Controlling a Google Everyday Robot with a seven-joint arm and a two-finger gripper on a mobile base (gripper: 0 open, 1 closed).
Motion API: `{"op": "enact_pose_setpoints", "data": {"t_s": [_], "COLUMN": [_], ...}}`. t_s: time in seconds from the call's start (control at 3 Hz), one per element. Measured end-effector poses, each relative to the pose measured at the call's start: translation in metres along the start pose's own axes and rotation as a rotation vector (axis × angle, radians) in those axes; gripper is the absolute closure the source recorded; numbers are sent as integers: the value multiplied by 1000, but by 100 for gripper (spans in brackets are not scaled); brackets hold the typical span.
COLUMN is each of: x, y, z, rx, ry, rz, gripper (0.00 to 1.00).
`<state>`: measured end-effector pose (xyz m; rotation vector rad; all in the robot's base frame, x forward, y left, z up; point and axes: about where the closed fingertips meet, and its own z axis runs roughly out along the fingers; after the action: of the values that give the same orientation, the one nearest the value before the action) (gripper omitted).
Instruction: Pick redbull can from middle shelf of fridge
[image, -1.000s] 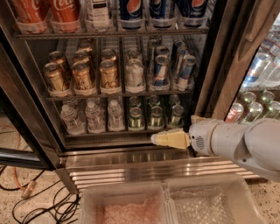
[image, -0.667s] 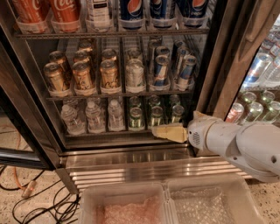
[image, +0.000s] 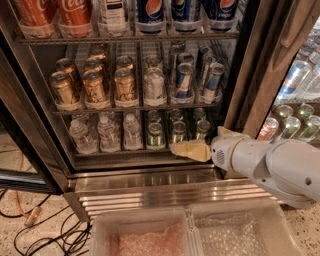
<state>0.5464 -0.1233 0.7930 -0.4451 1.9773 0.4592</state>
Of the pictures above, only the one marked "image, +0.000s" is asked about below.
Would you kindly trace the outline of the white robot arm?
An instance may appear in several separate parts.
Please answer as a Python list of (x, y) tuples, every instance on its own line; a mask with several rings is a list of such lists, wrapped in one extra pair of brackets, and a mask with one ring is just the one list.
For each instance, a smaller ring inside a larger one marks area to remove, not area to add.
[(210, 143), (191, 140), (170, 145), (182, 157), (237, 172), (295, 208), (320, 202), (320, 149), (303, 141), (259, 141), (222, 126)]

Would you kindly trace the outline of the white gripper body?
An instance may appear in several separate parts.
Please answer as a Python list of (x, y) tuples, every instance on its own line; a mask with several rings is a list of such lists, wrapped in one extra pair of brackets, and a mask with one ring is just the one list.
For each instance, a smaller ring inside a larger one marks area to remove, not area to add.
[(233, 171), (233, 154), (238, 144), (244, 139), (249, 139), (249, 136), (238, 132), (235, 136), (214, 137), (211, 142), (211, 158), (214, 165), (225, 171)]

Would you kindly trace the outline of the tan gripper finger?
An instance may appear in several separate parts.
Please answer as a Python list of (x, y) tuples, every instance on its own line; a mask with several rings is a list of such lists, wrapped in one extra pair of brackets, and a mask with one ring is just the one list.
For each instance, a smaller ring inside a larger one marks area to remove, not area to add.
[(187, 157), (198, 162), (207, 162), (211, 159), (210, 146), (204, 140), (172, 143), (169, 148), (174, 155)]
[(229, 130), (223, 126), (218, 127), (218, 135), (219, 136), (235, 136), (236, 132)]

